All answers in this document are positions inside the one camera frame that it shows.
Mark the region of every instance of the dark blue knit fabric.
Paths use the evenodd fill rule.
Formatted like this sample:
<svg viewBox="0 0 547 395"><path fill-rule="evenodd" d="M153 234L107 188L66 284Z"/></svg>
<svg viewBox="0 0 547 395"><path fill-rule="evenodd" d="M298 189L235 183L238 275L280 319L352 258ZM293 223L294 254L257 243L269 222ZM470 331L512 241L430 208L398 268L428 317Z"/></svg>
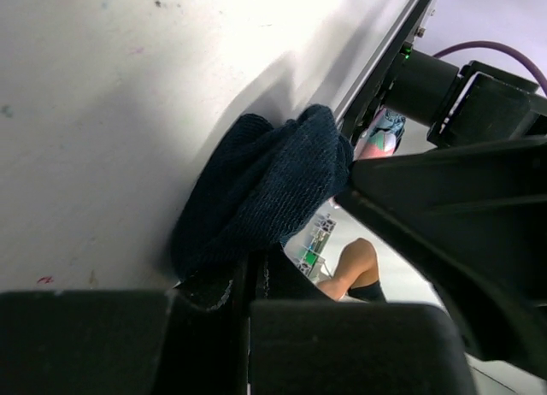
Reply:
<svg viewBox="0 0 547 395"><path fill-rule="evenodd" d="M181 280L262 251L301 230L349 177L353 150L329 108L314 105L274 128L243 115L205 166L174 229Z"/></svg>

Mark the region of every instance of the black plastic part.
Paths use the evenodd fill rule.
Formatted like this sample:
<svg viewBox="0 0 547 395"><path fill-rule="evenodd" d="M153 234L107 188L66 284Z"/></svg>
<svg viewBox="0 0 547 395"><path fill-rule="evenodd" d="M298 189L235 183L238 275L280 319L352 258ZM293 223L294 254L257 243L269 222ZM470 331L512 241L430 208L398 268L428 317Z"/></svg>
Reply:
<svg viewBox="0 0 547 395"><path fill-rule="evenodd" d="M397 65L403 63L405 56L410 50L408 39L414 37L415 29L419 26L421 18L426 13L427 6L431 0L419 0L415 8L409 14L407 19L401 25L399 31L391 41L390 45L385 50L385 53L379 59L378 64L374 67L372 73L367 77L367 81L361 87L351 106L343 116L341 133L355 143L362 131L368 124L363 123L363 117L368 112L372 116L368 117L368 123L372 120L373 114L381 104L381 98L376 98L377 95L385 94L385 91L380 91L382 85L388 87L393 78L397 76Z"/></svg>
<svg viewBox="0 0 547 395"><path fill-rule="evenodd" d="M174 292L0 295L0 393L150 394Z"/></svg>
<svg viewBox="0 0 547 395"><path fill-rule="evenodd" d="M441 133L449 147L524 137L547 115L547 100L477 74Z"/></svg>
<svg viewBox="0 0 547 395"><path fill-rule="evenodd" d="M330 301L286 257L280 245L257 262L256 299Z"/></svg>
<svg viewBox="0 0 547 395"><path fill-rule="evenodd" d="M456 66L414 50L386 94L384 105L430 127L459 73Z"/></svg>
<svg viewBox="0 0 547 395"><path fill-rule="evenodd" d="M454 324L432 306L258 301L250 331L254 395L476 393Z"/></svg>
<svg viewBox="0 0 547 395"><path fill-rule="evenodd" d="M249 305L257 257L195 274L179 287L154 395L247 393Z"/></svg>
<svg viewBox="0 0 547 395"><path fill-rule="evenodd" d="M447 148L541 134L547 100L533 94L537 89L530 80L470 62L438 106L427 140Z"/></svg>
<svg viewBox="0 0 547 395"><path fill-rule="evenodd" d="M359 161L337 202L435 285L469 353L547 379L547 139Z"/></svg>

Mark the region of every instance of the purple cable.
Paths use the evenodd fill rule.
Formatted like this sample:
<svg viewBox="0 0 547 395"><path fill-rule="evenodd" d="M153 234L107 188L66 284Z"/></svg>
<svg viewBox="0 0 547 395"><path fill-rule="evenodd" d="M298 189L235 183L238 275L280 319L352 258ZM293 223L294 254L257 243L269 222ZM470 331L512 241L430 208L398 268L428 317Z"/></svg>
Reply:
<svg viewBox="0 0 547 395"><path fill-rule="evenodd" d="M440 59L441 57L445 57L451 53L455 53L457 51L465 50L465 49L492 49L492 50L501 51L502 53L505 53L506 55L513 57L516 61L520 62L522 66L524 66L530 72L530 74L541 86L541 89L545 92L545 94L547 94L547 78L545 78L545 75L541 73L541 70L539 70L538 66L536 66L534 62L532 62L532 60L524 56L518 50L515 50L512 47L507 46L506 44L502 44L498 42L489 42L487 40L465 42L465 43L456 44L452 47L441 50L439 53L433 55L433 57Z"/></svg>

